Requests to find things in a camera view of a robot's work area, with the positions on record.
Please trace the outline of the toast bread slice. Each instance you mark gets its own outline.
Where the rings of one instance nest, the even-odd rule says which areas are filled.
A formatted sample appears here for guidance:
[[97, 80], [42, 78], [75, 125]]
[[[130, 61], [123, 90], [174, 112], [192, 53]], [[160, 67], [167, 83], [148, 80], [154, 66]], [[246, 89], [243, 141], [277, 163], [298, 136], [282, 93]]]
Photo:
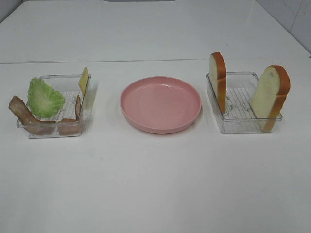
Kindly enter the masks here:
[[261, 75], [250, 104], [263, 132], [273, 130], [290, 87], [290, 79], [283, 66], [270, 65]]
[[222, 113], [225, 112], [226, 66], [222, 55], [214, 52], [209, 59], [209, 79]]

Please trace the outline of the short bacon strip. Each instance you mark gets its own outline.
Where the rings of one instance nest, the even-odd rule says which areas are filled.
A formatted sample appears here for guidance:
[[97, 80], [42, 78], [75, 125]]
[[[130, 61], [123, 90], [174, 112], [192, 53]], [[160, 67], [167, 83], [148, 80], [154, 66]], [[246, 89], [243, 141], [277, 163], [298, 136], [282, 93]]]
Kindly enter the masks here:
[[62, 136], [77, 134], [80, 131], [78, 123], [81, 111], [80, 95], [77, 95], [75, 104], [75, 119], [64, 118], [58, 122], [58, 132]]

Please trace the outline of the green lettuce leaf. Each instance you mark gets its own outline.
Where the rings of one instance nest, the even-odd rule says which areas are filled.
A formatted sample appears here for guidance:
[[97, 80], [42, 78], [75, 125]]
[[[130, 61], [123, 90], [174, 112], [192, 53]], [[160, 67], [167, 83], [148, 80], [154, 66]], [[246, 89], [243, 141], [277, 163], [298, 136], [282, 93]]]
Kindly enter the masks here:
[[65, 104], [65, 97], [47, 85], [43, 79], [31, 79], [28, 92], [28, 104], [33, 115], [39, 118], [51, 118]]

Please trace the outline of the long bacon strip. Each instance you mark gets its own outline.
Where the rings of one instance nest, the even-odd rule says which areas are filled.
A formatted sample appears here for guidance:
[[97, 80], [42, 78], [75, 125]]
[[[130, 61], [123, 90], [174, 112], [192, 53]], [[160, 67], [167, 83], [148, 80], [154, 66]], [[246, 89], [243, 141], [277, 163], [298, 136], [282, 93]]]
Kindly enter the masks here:
[[13, 96], [9, 109], [18, 117], [23, 125], [26, 125], [25, 130], [35, 135], [49, 135], [52, 134], [55, 126], [55, 121], [41, 121], [36, 119], [30, 110], [26, 107], [24, 101], [18, 96]]

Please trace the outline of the pink round plate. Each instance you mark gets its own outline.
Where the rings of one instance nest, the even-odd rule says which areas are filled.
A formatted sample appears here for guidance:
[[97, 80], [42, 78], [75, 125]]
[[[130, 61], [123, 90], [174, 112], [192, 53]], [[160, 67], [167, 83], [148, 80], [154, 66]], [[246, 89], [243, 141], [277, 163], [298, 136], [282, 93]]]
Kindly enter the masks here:
[[199, 116], [202, 101], [187, 82], [165, 76], [140, 79], [121, 94], [126, 120], [149, 133], [169, 134], [189, 127]]

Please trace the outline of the yellow cheese slice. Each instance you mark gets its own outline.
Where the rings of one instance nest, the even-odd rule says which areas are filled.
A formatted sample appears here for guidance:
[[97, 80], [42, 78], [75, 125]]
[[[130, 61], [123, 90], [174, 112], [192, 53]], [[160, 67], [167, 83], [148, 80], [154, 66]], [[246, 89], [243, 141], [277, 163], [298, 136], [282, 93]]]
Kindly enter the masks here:
[[89, 72], [88, 72], [88, 68], [87, 66], [84, 67], [84, 70], [81, 74], [80, 80], [78, 82], [78, 85], [81, 89], [82, 95], [85, 95], [86, 92], [86, 87], [87, 87], [87, 83], [88, 83], [88, 79], [89, 79]]

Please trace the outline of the clear plastic bread tray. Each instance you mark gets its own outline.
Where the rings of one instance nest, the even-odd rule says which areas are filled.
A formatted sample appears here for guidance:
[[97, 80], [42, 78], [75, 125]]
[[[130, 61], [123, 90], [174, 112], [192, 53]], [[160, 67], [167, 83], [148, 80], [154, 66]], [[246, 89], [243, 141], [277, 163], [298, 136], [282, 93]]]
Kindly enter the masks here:
[[275, 127], [282, 114], [276, 118], [256, 118], [250, 100], [256, 90], [258, 77], [254, 72], [228, 72], [226, 74], [225, 112], [222, 113], [214, 93], [209, 74], [206, 74], [207, 94], [221, 133], [264, 133], [263, 126]]

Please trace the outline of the clear plastic ingredient tray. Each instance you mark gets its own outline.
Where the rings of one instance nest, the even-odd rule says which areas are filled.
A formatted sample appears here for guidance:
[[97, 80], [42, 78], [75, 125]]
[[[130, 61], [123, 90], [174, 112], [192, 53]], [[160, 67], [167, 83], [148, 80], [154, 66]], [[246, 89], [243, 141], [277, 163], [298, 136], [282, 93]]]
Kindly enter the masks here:
[[[45, 83], [51, 86], [55, 91], [59, 91], [65, 97], [66, 101], [64, 106], [58, 111], [56, 115], [51, 118], [39, 118], [33, 115], [36, 119], [41, 121], [55, 121], [53, 124], [55, 129], [52, 134], [49, 135], [35, 135], [25, 130], [26, 125], [23, 125], [19, 119], [17, 119], [17, 127], [23, 129], [27, 134], [29, 139], [35, 138], [58, 138], [58, 137], [72, 137], [80, 136], [86, 129], [89, 114], [91, 111], [90, 107], [90, 77], [88, 79], [85, 95], [82, 95], [81, 89], [78, 85], [81, 75], [46, 75], [39, 77], [43, 79]], [[58, 132], [58, 122], [64, 118], [75, 119], [75, 104], [77, 95], [80, 95], [81, 99], [81, 111], [79, 117], [80, 131], [77, 134], [62, 136]], [[28, 104], [28, 98], [23, 100], [26, 107], [30, 110]]]

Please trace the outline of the upright toast bread slice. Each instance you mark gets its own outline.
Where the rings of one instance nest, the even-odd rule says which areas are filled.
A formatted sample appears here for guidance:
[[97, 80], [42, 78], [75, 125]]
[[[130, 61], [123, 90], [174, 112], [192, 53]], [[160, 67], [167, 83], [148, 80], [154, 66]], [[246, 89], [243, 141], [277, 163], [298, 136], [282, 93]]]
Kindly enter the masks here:
[[263, 132], [273, 130], [290, 87], [290, 79], [283, 66], [270, 65], [261, 75], [250, 104]]

